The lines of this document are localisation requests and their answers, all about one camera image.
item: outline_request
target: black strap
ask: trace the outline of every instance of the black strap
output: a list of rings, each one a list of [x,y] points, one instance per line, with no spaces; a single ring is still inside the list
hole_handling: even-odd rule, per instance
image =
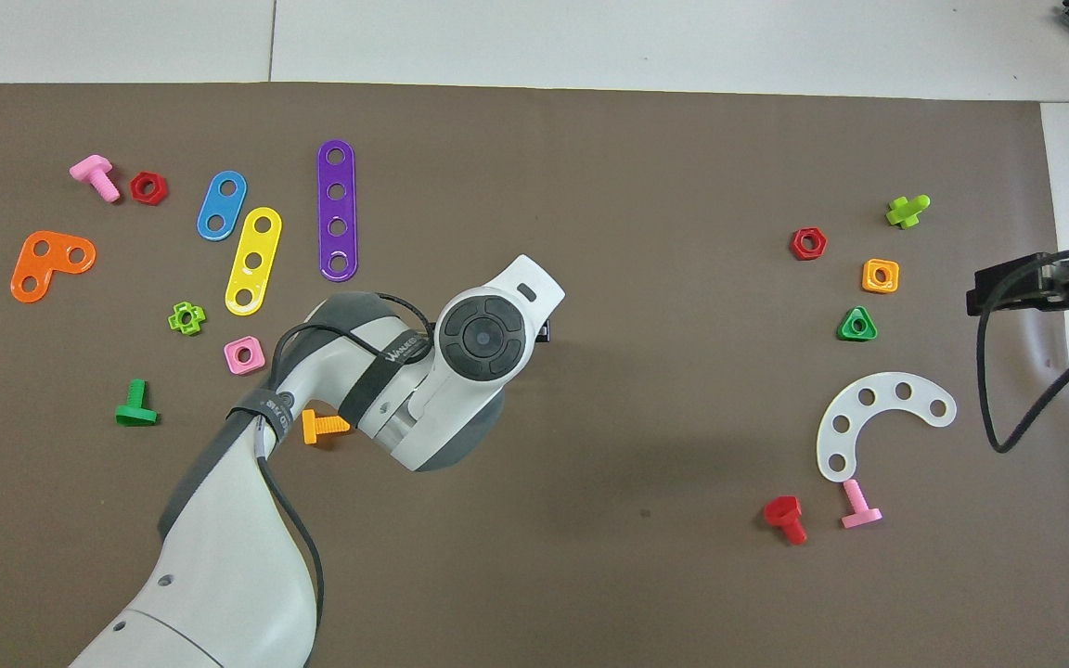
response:
[[[242,411],[263,416],[270,429],[275,429],[275,440],[281,440],[292,430],[293,403],[294,398],[288,392],[276,394],[272,390],[258,388],[229,409],[229,415]]]
[[[369,368],[361,374],[361,377],[357,377],[356,384],[353,384],[353,388],[348,389],[348,394],[345,394],[344,401],[336,409],[336,414],[344,418],[344,421],[352,426],[357,426],[366,411],[369,410],[370,403],[373,403],[377,394],[382,394],[383,390],[386,389],[386,385],[394,379],[399,370],[403,368],[407,356],[410,356],[421,342],[423,342],[423,338],[420,338],[419,333],[413,329],[404,330],[396,337],[390,345],[383,349],[383,354],[375,356],[374,360],[369,363]]]

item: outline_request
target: lime green bolt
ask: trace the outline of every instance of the lime green bolt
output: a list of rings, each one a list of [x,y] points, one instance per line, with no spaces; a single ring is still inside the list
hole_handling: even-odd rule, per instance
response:
[[[143,394],[148,390],[148,382],[136,377],[130,380],[130,389],[126,392],[126,405],[114,409],[114,420],[123,426],[145,426],[156,423],[159,414],[143,407]]]
[[[911,229],[918,224],[918,215],[930,206],[930,198],[926,195],[918,195],[913,202],[905,198],[898,198],[889,203],[889,213],[885,219],[889,224],[902,226],[902,229]]]

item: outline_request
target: white table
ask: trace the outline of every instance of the white table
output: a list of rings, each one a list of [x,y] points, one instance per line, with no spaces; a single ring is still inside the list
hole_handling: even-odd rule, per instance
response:
[[[1058,11],[1044,0],[88,7],[0,0],[0,81],[381,81],[1051,102],[1044,140],[1058,246],[1069,247],[1069,31]],[[1066,339],[1069,349],[1069,322]]]

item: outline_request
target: red hexagon nut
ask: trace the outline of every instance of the red hexagon nut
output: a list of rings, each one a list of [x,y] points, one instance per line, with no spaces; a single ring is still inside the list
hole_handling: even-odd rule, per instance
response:
[[[140,171],[130,180],[130,198],[156,206],[167,196],[167,181],[153,171]]]
[[[790,251],[801,261],[814,261],[826,250],[827,237],[819,228],[802,228],[790,239]]]

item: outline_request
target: plastic toy piece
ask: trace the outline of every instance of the plastic toy piece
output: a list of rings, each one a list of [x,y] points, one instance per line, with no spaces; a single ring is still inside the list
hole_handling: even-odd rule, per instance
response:
[[[872,341],[877,338],[877,326],[873,317],[865,307],[854,307],[843,316],[840,329],[836,331],[840,341]]]
[[[353,147],[340,139],[315,153],[315,212],[320,226],[320,271],[348,280],[357,271],[357,184]]]
[[[201,323],[205,320],[204,309],[192,305],[192,301],[181,301],[167,317],[167,325],[186,337],[196,337],[201,332]]]
[[[322,434],[344,434],[344,432],[352,432],[353,426],[344,421],[340,415],[334,415],[331,418],[315,418],[315,410],[305,409],[303,413],[303,422],[305,422],[305,442],[309,446],[315,445],[315,436]]]
[[[32,232],[18,251],[16,269],[11,275],[11,295],[30,305],[47,294],[52,274],[83,274],[97,259],[93,242],[59,232]]]
[[[246,216],[226,286],[226,308],[230,313],[250,315],[263,307],[281,232],[283,219],[275,208],[257,207]]]
[[[864,274],[862,274],[861,288],[869,292],[880,292],[883,295],[888,292],[897,292],[900,274],[902,274],[902,267],[894,261],[869,259],[865,263]]]
[[[148,382],[136,377],[130,380],[126,392],[126,404],[114,409],[114,421],[123,426],[148,426],[156,423],[159,414],[143,407],[143,397],[148,390]]]
[[[819,228],[802,228],[790,237],[790,252],[801,261],[814,261],[826,250],[827,237]]]
[[[806,542],[806,529],[799,522],[803,516],[803,507],[797,497],[778,497],[764,507],[764,521],[771,527],[777,527],[785,533],[790,545],[802,545]]]
[[[885,219],[889,221],[889,224],[911,229],[918,224],[918,215],[929,206],[930,198],[926,195],[918,195],[913,201],[898,198],[889,203],[889,213],[885,215]]]
[[[865,495],[861,492],[861,483],[855,478],[849,478],[843,482],[845,494],[848,495],[848,502],[852,503],[852,515],[840,517],[840,524],[845,529],[861,527],[862,524],[877,522],[882,518],[882,512],[876,508],[869,508]]]
[[[233,186],[233,192],[226,195],[229,186]],[[210,242],[226,239],[236,228],[237,216],[242,214],[245,201],[246,177],[236,171],[216,174],[208,182],[204,202],[200,204],[200,213],[196,215],[196,231]]]
[[[156,206],[167,196],[167,178],[153,171],[140,171],[130,180],[130,198]]]
[[[874,415],[890,409],[915,414],[931,426],[955,421],[955,399],[923,376],[885,371],[862,377],[832,399],[819,422],[815,440],[819,472],[832,482],[856,475],[856,436]],[[843,467],[834,468],[835,460],[843,460]]]
[[[229,373],[234,376],[245,376],[251,371],[262,369],[266,363],[263,356],[263,343],[253,337],[243,337],[236,341],[226,343],[226,363],[229,364]]]
[[[89,156],[75,166],[68,168],[68,176],[77,178],[80,183],[88,183],[107,202],[117,202],[122,195],[119,193],[114,183],[106,176],[106,172],[114,169],[106,158],[96,155]]]

